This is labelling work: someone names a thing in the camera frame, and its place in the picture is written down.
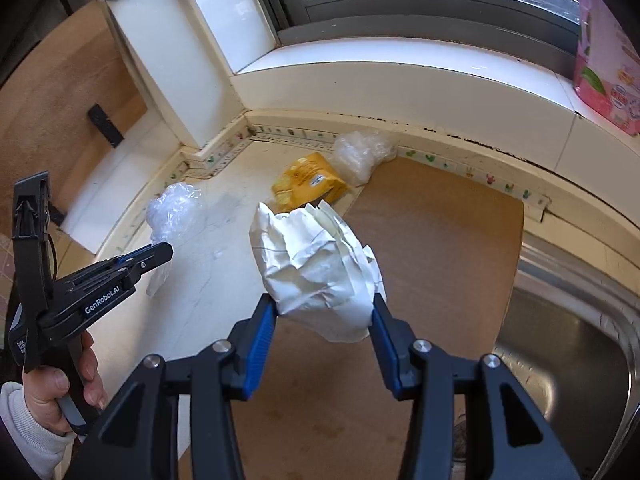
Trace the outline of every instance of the pink package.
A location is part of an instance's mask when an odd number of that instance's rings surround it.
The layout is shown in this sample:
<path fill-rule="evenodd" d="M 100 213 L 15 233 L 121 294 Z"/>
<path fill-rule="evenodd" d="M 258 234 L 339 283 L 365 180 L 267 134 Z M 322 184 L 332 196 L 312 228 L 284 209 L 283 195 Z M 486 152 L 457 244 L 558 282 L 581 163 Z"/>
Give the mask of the pink package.
<path fill-rule="evenodd" d="M 602 0 L 580 0 L 574 88 L 621 130 L 640 132 L 640 57 Z"/>

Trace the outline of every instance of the yellow wrapper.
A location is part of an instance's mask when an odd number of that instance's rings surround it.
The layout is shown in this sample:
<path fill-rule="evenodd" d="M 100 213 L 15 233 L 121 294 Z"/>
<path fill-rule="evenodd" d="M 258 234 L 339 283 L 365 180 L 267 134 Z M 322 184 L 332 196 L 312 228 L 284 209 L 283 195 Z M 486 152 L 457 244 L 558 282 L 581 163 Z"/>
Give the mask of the yellow wrapper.
<path fill-rule="evenodd" d="M 271 189 L 280 212 L 288 213 L 321 198 L 331 204 L 344 194 L 347 185 L 324 156 L 312 153 L 289 166 Z"/>

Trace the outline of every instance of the window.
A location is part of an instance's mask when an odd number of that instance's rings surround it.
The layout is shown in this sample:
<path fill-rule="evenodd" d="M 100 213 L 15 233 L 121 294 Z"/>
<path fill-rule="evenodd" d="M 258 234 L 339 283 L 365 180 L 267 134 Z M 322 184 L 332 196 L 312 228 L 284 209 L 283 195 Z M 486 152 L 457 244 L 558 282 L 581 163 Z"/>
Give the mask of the window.
<path fill-rule="evenodd" d="M 578 0 L 263 0 L 284 44 L 407 36 L 474 44 L 571 77 Z"/>

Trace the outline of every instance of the stainless steel sink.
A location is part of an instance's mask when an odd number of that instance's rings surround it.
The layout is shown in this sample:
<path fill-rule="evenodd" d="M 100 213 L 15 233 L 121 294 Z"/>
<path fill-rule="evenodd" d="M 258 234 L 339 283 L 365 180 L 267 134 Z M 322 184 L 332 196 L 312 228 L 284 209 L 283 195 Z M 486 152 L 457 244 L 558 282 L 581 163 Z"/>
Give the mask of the stainless steel sink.
<path fill-rule="evenodd" d="M 638 298 L 526 235 L 495 352 L 584 479 L 599 479 L 638 422 Z"/>

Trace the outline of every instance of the white countertop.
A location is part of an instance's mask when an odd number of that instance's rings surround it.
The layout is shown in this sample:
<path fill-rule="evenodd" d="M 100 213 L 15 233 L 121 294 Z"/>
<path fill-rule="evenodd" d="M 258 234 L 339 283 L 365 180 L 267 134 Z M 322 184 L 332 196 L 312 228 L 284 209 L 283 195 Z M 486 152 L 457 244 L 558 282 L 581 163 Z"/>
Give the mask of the white countertop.
<path fill-rule="evenodd" d="M 146 274 L 136 293 L 90 330 L 110 398 L 145 355 L 171 360 L 196 354 L 251 316 L 264 292 L 248 236 L 255 207 L 272 200 L 271 184 L 288 164 L 309 153 L 252 142 L 218 176 L 190 181 L 202 190 L 206 220 L 176 248 L 166 283 L 150 298 L 145 291 L 151 273 Z M 338 201 L 338 213 L 353 199 L 348 194 Z M 127 251 L 148 244 L 149 235 L 145 224 Z M 189 445 L 188 400 L 180 399 L 180 455 Z"/>

